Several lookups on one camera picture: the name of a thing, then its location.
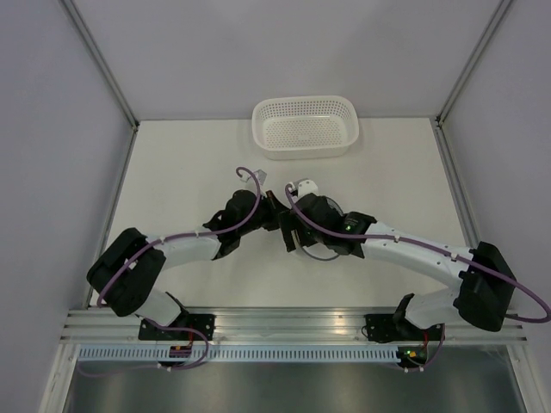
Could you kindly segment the round white mesh laundry bag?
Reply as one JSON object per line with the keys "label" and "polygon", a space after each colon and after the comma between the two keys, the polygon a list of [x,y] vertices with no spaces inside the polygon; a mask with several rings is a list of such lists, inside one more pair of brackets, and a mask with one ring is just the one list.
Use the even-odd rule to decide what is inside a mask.
{"label": "round white mesh laundry bag", "polygon": [[[344,216],[344,213],[340,206],[331,198],[325,195],[313,195],[309,194],[304,198],[295,202],[296,207],[302,211],[312,222],[317,225],[326,228],[329,231],[337,231],[337,224],[339,224]],[[323,237],[323,232],[317,233],[313,231],[312,236],[316,239],[316,236]],[[300,251],[306,256],[309,256],[313,260],[320,262],[331,262],[338,259],[338,254],[335,253],[332,256],[320,257],[312,254],[307,247],[299,247]]]}

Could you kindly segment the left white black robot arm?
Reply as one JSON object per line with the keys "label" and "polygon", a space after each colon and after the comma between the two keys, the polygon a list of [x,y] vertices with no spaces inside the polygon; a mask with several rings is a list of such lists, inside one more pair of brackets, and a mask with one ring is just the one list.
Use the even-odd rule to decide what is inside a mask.
{"label": "left white black robot arm", "polygon": [[148,237],[127,228],[91,266],[86,280],[117,316],[141,317],[148,328],[168,340],[180,340],[191,327],[189,312],[171,293],[155,287],[158,277],[188,263],[228,256],[249,233],[278,230],[279,215],[287,210],[270,191],[256,195],[242,189],[188,235]]}

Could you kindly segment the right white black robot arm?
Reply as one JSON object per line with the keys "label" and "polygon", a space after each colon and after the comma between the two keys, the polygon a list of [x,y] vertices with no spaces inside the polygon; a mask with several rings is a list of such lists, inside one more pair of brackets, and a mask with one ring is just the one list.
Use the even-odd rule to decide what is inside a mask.
{"label": "right white black robot arm", "polygon": [[443,284],[434,293],[405,295],[389,314],[395,334],[411,340],[439,324],[464,321],[502,329],[515,276],[490,243],[450,247],[414,237],[359,212],[345,213],[332,199],[315,193],[288,195],[291,228],[302,246],[322,244],[337,256],[389,262]]}

